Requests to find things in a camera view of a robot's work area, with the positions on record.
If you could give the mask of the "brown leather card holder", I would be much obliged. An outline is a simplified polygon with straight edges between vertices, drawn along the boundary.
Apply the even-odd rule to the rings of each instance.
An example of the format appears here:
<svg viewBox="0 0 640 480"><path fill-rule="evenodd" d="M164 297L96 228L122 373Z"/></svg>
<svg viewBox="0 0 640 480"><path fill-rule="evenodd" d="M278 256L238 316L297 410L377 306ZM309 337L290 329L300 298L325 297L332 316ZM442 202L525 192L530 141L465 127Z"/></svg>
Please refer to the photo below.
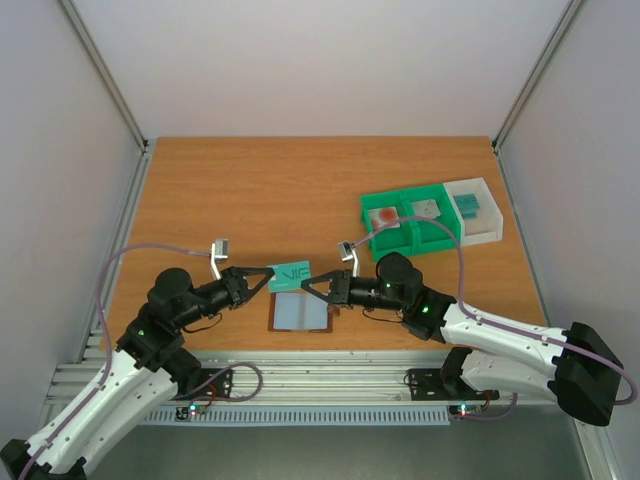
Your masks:
<svg viewBox="0 0 640 480"><path fill-rule="evenodd" d="M270 332L331 333L334 314L319 298L305 292L280 292L271 295Z"/></svg>

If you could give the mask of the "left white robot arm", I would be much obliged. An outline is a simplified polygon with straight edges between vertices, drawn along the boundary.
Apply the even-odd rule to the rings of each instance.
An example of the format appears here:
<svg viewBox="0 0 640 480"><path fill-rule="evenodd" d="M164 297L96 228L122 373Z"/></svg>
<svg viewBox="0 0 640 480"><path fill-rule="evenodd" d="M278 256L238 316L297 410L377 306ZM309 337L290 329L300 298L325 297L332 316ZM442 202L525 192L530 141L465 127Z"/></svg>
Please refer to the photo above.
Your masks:
<svg viewBox="0 0 640 480"><path fill-rule="evenodd" d="M184 347L184 328L243 306L273 275L270 268L229 267L195 287L182 268L161 272L96 376L39 432L2 448L10 478L84 479L151 410L195 395L204 378Z"/></svg>

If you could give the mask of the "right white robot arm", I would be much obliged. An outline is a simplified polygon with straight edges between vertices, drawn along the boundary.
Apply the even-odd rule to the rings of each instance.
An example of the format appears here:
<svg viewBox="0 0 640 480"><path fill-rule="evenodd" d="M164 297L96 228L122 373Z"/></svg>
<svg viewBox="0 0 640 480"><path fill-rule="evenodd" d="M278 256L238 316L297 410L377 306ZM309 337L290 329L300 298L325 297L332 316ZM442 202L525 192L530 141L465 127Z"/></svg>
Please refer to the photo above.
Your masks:
<svg viewBox="0 0 640 480"><path fill-rule="evenodd" d="M382 257L373 278L334 270L301 287L335 307L398 312L415 337L452 344L440 370L450 395L472 389L537 396L584 423L610 422L623 365L589 325L540 327L472 308L425 286L399 253Z"/></svg>

